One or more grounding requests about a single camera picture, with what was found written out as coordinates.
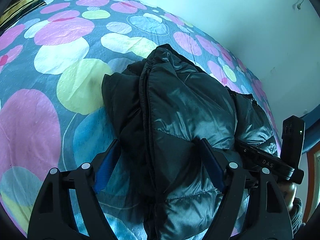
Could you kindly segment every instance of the jacket sleeve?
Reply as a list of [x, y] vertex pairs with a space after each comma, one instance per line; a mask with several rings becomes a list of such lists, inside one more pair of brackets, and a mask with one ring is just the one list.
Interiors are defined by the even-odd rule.
[[302, 226], [302, 201], [299, 198], [294, 198], [293, 209], [290, 211], [290, 219], [292, 224], [293, 235], [295, 235]]
[[252, 94], [238, 94], [229, 90], [236, 106], [235, 139], [239, 139], [274, 156], [278, 156], [276, 140], [264, 110]]

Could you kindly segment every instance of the white wall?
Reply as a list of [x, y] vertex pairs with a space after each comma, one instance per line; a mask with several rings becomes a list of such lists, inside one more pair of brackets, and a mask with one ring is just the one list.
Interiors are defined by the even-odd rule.
[[300, 11], [298, 0], [143, 1], [186, 19], [239, 57], [262, 81], [278, 130], [283, 119], [320, 103], [320, 19], [308, 0]]
[[304, 178], [301, 185], [297, 185], [296, 197], [302, 200], [302, 214], [304, 214], [308, 195], [308, 161], [306, 154], [301, 156], [299, 168], [304, 171]]

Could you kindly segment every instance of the pillow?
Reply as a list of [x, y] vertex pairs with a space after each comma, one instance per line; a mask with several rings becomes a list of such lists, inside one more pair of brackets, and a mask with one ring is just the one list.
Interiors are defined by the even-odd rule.
[[43, 0], [11, 0], [0, 18], [0, 35], [23, 16], [44, 5]]

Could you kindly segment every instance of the black puffer jacket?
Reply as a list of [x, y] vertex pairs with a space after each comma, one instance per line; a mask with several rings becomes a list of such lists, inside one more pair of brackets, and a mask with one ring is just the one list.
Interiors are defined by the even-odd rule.
[[228, 90], [168, 44], [105, 75], [102, 95], [146, 203], [148, 239], [187, 239], [212, 222], [221, 194], [195, 150], [199, 139], [240, 165], [235, 138], [276, 155], [268, 118], [252, 96]]

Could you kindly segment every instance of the polka dot bedspread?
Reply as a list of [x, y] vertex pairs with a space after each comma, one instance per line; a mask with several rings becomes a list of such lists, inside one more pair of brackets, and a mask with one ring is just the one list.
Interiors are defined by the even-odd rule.
[[[103, 108], [104, 74], [122, 72], [158, 45], [169, 43], [231, 90], [252, 93], [277, 134], [261, 82], [191, 23], [139, 0], [45, 1], [0, 37], [0, 201], [25, 235], [49, 169], [90, 162], [115, 138]], [[143, 205], [121, 158], [98, 200], [118, 239], [146, 239]]]

